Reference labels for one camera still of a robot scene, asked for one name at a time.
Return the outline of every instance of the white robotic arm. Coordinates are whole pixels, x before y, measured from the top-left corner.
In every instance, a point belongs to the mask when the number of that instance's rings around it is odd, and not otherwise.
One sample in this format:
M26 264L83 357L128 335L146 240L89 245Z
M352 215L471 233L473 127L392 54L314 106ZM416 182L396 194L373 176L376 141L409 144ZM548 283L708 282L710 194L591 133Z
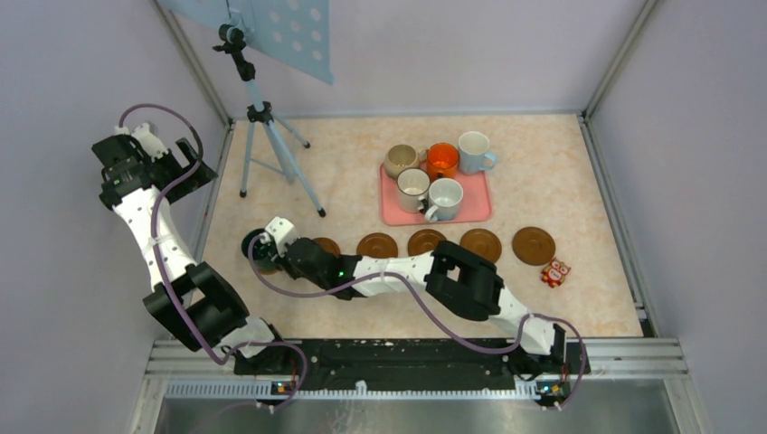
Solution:
M387 292L409 292L404 283L391 275L401 275L417 292L429 292L451 312L473 320L489 319L509 336L516 336L523 317L531 314L530 310L512 292L503 285L503 280L495 274L495 266L452 243L444 248L438 247L433 252L423 253L409 258L374 259L366 256L346 257L336 263L343 264L351 273L344 270L343 278L333 279L331 272L327 276L312 275L308 269L321 265L325 271L335 269L332 262L317 249L312 241L301 239L294 225L286 219L275 217L265 228L268 234L261 241L271 242L275 246L275 263L284 268L292 277L308 278L324 289L331 285L338 286L347 281L380 273L380 277L370 278L355 283L352 289L362 297L373 297ZM435 267L435 261L441 266ZM459 268L457 280L447 277L447 270ZM473 306L479 299L486 306ZM563 330L554 323L539 317L526 320L520 345L529 354L551 355L563 351Z
M175 294L179 298L191 296L196 289L204 294L186 312L208 344L273 341L275 335L269 325L260 318L248 317L248 309L226 280L205 262L194 260L173 223L171 202L210 182L215 172L201 164L189 178L191 182L181 183L168 193L158 208L155 239L151 235L152 211L160 191L188 170L197 154L184 140L176 142L188 160L187 167L180 166L148 123L133 132L116 127L115 133L92 147L104 165L99 198L125 222L141 249L152 290L144 298L149 313L189 349L201 347L165 291L153 252L157 245ZM252 357L261 350L262 346L248 346L240 352Z

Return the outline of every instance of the cable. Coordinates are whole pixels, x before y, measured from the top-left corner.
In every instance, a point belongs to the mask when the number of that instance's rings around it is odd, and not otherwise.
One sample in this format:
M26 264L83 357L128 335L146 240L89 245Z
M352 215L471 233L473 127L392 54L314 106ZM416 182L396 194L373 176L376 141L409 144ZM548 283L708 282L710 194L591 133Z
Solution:
M165 199L168 192L170 192L174 187L185 181L187 178L192 176L195 170L200 167L200 165L203 162L203 141L200 139L200 136L197 134L197 130L194 129L192 124L186 120L185 117L183 117L181 114L176 112L175 110L172 110L168 107L161 106L159 104L152 104L152 103L142 103L137 104L135 106L132 106L125 110L125 112L120 116L119 119L119 126L122 127L125 123L125 119L128 117L128 115L137 109L158 109L162 110L166 113L169 113L176 118L178 118L180 121L186 125L187 128L189 128L189 131L192 132L192 137L194 138L194 142L197 144L197 158L194 160L194 164L192 167L189 168L186 172L184 172L183 175L177 177L175 180L173 180L170 184L164 188L160 194L157 196L157 199L155 200L155 203L152 206L152 220L151 220L151 229L150 233L153 239L157 239L157 233L158 233L158 219L160 214L160 204L163 202L163 199ZM291 391L290 395L288 395L288 398L278 404L277 406L273 407L273 411L277 411L279 409L284 408L290 401L293 400L293 397L295 396L298 389L300 389L301 384L304 382L304 378L307 374L307 368L308 368L308 361L307 356L304 354L303 351L299 347L297 347L294 344L288 343L288 342L243 342L240 344L237 344L233 346L226 354L224 354L223 358L220 358L218 354L216 354L212 347L207 343L205 338L203 337L202 333L200 333L200 330L197 328L197 326L194 324L194 321L191 317L189 317L189 314L186 313L186 309L184 309L184 305L182 304L181 300L178 298L178 296L175 294L175 291L173 290L173 285L170 282L170 277L168 277L168 272L166 269L165 262L162 260L162 251L160 251L160 246L158 244L154 244L152 246L152 251L155 253L155 263L157 264L157 269L160 272L160 278L163 281L163 287L165 288L165 291L170 298L171 302L173 303L173 306L175 307L175 310L178 311L178 315L181 316L181 318L184 320L184 323L189 328L189 331L194 336L194 339L196 339L197 343L200 344L200 346L205 350L205 352L210 356L210 358L219 365L224 365L229 361L230 357L232 357L232 354L235 354L237 350L244 347L245 345L258 345L258 346L286 346L301 357L301 362L303 363L303 366L301 368L301 376L298 377L298 383L297 387Z
M260 273L259 268L256 266L256 262L253 259L253 247L255 246L255 243L256 243L257 240L258 240L258 237L254 237L251 240L250 244L248 245L248 261L251 264L251 269L255 273L256 278L258 278L258 280L260 280L261 283L263 283L267 288L272 289L272 290L274 290L274 291L276 291L276 292L278 292L278 293L280 293L280 294L282 294L284 296L298 297L298 298L313 298L313 297L330 296L330 295L335 294L336 292L343 291L344 289L350 288L353 285L356 285L356 284L358 284L360 282L364 282L364 281L370 280L372 278L381 277L381 273L368 274L366 276L362 276L361 278L356 278L356 279L354 279L354 280L352 280L350 282L346 282L345 284L340 285L338 287L328 289L327 291L315 292L315 293L311 293L311 294L301 294L301 293L298 293L298 292L287 291L285 289L282 289L282 288L279 288L279 287L273 285L266 278L264 278L263 275ZM547 316L547 315L543 315L543 314L525 314L524 316L522 316L521 320L519 321L519 327L516 330L516 339L514 340L513 344L511 344L510 346L502 347L502 348L488 348L486 346L481 346L481 345L473 344L473 343L467 341L466 339L458 336L455 332L450 330L446 325L444 325L444 323L442 323L434 315L434 313L432 313L431 310L426 306L426 303L423 302L423 299L418 294L418 291L416 291L415 288L412 287L411 283L406 278L404 278L402 275L397 274L397 273L392 273L390 271L385 271L383 273L383 275L387 276L387 277L391 277L391 278L396 278L399 281L401 281L405 285L405 287L408 289L408 291L410 291L410 293L412 294L413 298L415 298L415 302L418 303L419 307L421 307L421 310L423 311L423 313L426 314L426 316L429 317L429 319L432 321L432 323L434 323L434 325L436 325L445 335L450 336L457 343L467 347L469 350L476 351L477 353L481 353L481 354L506 354L506 353L511 353L512 351L516 350L519 347L520 343L522 342L522 331L523 331L523 328L525 326L525 322L527 322L528 319L530 319L531 317L534 317L534 316L537 316L539 318L545 319L547 321L552 321L552 322L556 322L556 323L562 323L562 324L568 326L571 330L573 330L573 333L578 338L578 342L581 345L581 367L580 367L579 372L578 372L578 378L575 380L575 384L573 385L573 388L572 388L570 394L567 396L567 398L565 398L565 400L562 402L562 404L560 404L558 406L558 409L559 410L563 410L564 407L567 404L570 403L570 400L571 400L572 396L575 394L575 392L578 390L578 387L581 385L581 379L583 378L583 375L585 374L585 371L586 371L586 358L587 357L586 357L586 344L583 342L583 338L581 337L581 334L578 333L578 330L569 321L567 321L566 319L557 318L557 317L554 317L554 316Z

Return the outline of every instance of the mug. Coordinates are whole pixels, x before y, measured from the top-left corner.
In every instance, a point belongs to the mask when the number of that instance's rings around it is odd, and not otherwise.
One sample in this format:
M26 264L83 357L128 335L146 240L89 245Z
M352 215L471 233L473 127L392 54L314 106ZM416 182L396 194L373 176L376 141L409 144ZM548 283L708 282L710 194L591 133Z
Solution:
M421 165L422 155L423 152L415 152L410 145L392 146L383 160L383 169L390 178L396 180L403 170Z
M423 215L426 221L452 220L458 215L460 202L463 200L463 187L458 181L441 178L431 183L429 187L429 209Z
M426 173L434 181L453 178L458 170L459 153L450 143L438 143L426 153Z
M477 131L463 133L458 139L460 151L460 171L465 175L473 175L496 166L498 159L490 154L490 139Z
M405 212L420 212L425 208L429 191L429 176L421 169L405 169L397 176L397 201Z

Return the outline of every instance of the table surface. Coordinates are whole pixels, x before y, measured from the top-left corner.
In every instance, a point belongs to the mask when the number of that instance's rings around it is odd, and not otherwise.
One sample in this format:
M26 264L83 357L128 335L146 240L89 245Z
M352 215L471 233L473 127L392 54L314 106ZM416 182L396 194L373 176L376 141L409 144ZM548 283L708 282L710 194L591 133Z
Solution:
M239 122L222 174L204 260L238 291L251 315L277 327L285 337L422 338L444 337L409 294L384 294L343 301L334 297L296 299L274 293L252 275L240 253L242 238L278 215L293 222L301 236L328 237L354 254L370 232L385 232L407 256L407 240L429 227L387 226L379 215L378 168L389 147L416 149L438 142L458 144L466 131L490 138L498 164L488 172L493 215L486 222L433 226L459 242L473 228L493 231L503 243L498 274L507 288L534 312L570 320L585 336L641 335L628 282L612 237L575 115L462 116L398 118L316 118L291 121L307 140L304 149L283 130L307 179L327 210L319 218L298 179L251 165L248 195L239 196L248 124ZM277 165L257 125L253 156ZM520 261L511 250L515 232L525 226L547 230L556 256L573 271L559 288L540 281L541 267ZM284 273L268 276L278 286L315 292L306 280ZM425 297L443 322L467 337L508 337L488 322L463 320Z

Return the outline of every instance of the tripod leg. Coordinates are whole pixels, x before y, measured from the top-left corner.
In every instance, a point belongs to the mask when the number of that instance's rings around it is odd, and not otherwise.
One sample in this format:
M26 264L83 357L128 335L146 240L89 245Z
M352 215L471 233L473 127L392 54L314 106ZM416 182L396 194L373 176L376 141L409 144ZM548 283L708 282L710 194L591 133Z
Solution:
M309 199L311 199L312 203L314 203L314 206L317 209L317 213L319 213L319 216L325 217L325 209L322 207L321 204L319 204L317 195L314 193L314 190L312 190L311 185L309 184L309 181L307 181L307 178L304 176L304 173L301 172L301 168L298 167L298 163L296 162L296 157L294 157L293 154L290 153L288 146L285 145L285 140L279 134L279 131L277 130L277 126L274 124L274 122L269 121L264 124L264 128L266 128L267 132L270 133L270 136L274 138L275 143L273 143L272 145L274 145L277 148L275 149L275 151L278 152L278 155L279 154L284 155L288 159L288 162L290 163L290 165L293 166L293 171L298 176L298 179L301 181L301 184L303 184L304 190L306 190L307 194L309 195Z
M248 124L248 143L245 144L245 164L242 167L242 186L240 187L240 197L248 194L248 174L251 170L251 152L253 151L253 129L255 124Z
M292 134L293 137L297 138L298 141L301 142L301 145L303 145L303 147L305 147L305 148L310 148L311 147L311 144L308 142L308 140L306 140L303 136L301 136L300 133L293 126L291 126L288 123L287 120L282 118L282 116L278 116L277 113L272 113L271 115L272 115L273 118L277 119L277 121L283 127L285 127L285 129L287 129L287 131L290 131L290 134Z

